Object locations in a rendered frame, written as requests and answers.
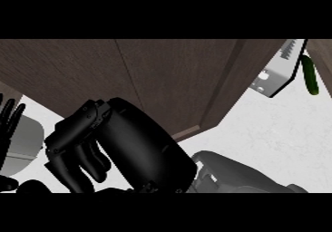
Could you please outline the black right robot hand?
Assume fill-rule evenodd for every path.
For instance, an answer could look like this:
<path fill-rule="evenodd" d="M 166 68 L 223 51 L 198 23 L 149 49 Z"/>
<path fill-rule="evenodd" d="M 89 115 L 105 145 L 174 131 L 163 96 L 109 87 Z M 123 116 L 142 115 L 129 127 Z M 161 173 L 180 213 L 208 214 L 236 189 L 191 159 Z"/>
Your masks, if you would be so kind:
<path fill-rule="evenodd" d="M 72 193 L 93 193 L 117 168 L 133 193 L 183 193 L 197 165 L 164 128 L 124 99 L 89 100 L 44 140 L 46 168 Z"/>

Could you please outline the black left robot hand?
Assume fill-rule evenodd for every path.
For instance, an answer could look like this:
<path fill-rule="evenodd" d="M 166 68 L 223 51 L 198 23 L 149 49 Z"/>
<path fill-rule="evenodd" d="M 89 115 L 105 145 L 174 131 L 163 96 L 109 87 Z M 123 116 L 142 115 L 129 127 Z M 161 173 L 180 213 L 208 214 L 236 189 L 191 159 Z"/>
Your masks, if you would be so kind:
<path fill-rule="evenodd" d="M 13 99 L 9 99 L 6 105 L 3 105 L 3 98 L 5 95 L 0 92 L 0 171 L 5 166 L 12 136 L 25 110 L 24 103 L 15 108 Z M 0 193 L 6 191 L 16 191 L 18 194 L 50 194 L 50 189 L 40 180 L 30 179 L 19 183 L 18 180 L 0 174 Z"/>

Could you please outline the brown wooden cabinet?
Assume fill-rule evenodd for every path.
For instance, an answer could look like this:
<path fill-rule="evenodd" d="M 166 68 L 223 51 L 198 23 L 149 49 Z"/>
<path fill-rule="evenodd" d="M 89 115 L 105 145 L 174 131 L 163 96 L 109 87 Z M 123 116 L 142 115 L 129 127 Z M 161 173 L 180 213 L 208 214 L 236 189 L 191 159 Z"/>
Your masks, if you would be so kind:
<path fill-rule="evenodd" d="M 61 116 L 121 97 L 185 140 L 216 127 L 282 39 L 0 40 L 0 81 Z"/>

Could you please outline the dark green cucumber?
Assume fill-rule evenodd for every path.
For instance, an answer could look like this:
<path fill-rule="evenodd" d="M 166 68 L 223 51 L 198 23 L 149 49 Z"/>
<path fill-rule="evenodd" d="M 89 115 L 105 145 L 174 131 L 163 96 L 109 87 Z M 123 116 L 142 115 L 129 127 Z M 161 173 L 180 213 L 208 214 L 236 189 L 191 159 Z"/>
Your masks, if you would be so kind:
<path fill-rule="evenodd" d="M 315 65 L 312 58 L 307 55 L 301 55 L 301 65 L 303 65 L 303 74 L 304 74 L 304 81 L 306 81 L 309 93 L 312 95 L 318 95 L 319 85 L 316 81 Z"/>

